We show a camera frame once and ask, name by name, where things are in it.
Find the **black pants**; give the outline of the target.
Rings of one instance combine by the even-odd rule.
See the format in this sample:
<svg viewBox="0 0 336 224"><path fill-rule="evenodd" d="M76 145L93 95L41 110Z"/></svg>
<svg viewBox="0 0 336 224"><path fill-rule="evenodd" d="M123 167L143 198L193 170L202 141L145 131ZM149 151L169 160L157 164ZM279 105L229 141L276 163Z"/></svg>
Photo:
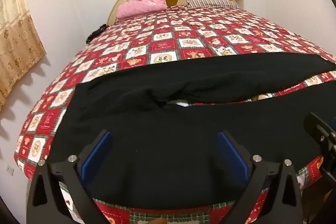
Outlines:
<svg viewBox="0 0 336 224"><path fill-rule="evenodd" d="M51 163L79 154L102 130L113 144L87 184L90 195L138 209L235 200L243 187L223 159L228 131L252 155L300 170L319 155L309 113L335 117L335 82L251 101L335 69L319 55L254 53L152 64L77 85L52 141Z"/></svg>

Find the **black object at bedside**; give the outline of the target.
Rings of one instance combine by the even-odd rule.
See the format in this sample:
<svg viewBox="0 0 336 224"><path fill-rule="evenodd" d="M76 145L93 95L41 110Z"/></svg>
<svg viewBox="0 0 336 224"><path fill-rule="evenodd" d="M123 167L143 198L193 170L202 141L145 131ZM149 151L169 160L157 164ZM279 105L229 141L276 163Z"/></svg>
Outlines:
<svg viewBox="0 0 336 224"><path fill-rule="evenodd" d="M86 40L85 40L86 45L90 44L94 38L96 38L97 36L99 36L100 34L102 34L108 27L109 26L107 24L103 24L97 30L95 30L94 32L92 32L88 36L88 38L86 38Z"/></svg>

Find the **pink folded blanket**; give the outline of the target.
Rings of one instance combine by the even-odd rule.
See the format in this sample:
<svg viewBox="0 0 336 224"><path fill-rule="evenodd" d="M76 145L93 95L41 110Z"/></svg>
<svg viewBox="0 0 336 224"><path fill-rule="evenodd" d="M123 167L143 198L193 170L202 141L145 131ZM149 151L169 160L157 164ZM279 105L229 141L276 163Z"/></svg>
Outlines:
<svg viewBox="0 0 336 224"><path fill-rule="evenodd" d="M167 9L165 0L131 0L117 8L117 20L124 20L138 15Z"/></svg>

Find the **white wall socket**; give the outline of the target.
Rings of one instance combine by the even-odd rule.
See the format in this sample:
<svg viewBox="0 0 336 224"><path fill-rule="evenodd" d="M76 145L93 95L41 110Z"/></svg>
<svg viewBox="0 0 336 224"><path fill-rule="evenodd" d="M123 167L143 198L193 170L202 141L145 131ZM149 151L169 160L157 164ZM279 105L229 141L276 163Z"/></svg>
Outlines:
<svg viewBox="0 0 336 224"><path fill-rule="evenodd" d="M14 168L10 165L7 165L6 167L6 172L10 175L10 176L13 176L14 174Z"/></svg>

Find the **beige curtain side window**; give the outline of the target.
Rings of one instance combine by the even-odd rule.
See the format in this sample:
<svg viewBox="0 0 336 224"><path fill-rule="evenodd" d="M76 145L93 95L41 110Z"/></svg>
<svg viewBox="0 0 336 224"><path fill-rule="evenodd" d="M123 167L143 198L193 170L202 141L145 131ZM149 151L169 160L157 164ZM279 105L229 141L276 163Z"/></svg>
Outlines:
<svg viewBox="0 0 336 224"><path fill-rule="evenodd" d="M27 0L1 0L1 108L20 80L45 55Z"/></svg>

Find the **striped pillow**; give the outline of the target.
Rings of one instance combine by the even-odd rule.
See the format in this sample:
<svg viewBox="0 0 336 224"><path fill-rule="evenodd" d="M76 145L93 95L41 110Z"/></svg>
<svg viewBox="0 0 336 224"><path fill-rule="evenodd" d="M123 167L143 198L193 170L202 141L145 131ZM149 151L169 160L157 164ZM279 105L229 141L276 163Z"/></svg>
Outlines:
<svg viewBox="0 0 336 224"><path fill-rule="evenodd" d="M187 7L196 8L233 8L238 9L239 6L234 0L187 0Z"/></svg>

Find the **red patchwork teddy bedspread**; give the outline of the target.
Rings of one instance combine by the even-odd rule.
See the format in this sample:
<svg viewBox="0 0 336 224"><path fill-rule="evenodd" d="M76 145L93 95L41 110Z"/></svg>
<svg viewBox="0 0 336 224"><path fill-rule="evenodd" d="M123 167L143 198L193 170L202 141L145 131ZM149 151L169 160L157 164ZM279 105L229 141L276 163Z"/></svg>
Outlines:
<svg viewBox="0 0 336 224"><path fill-rule="evenodd" d="M45 90L26 119L14 159L33 178L38 161L49 155L77 84L142 65L267 52L316 53L335 60L317 44L240 9L175 6L115 23Z"/></svg>

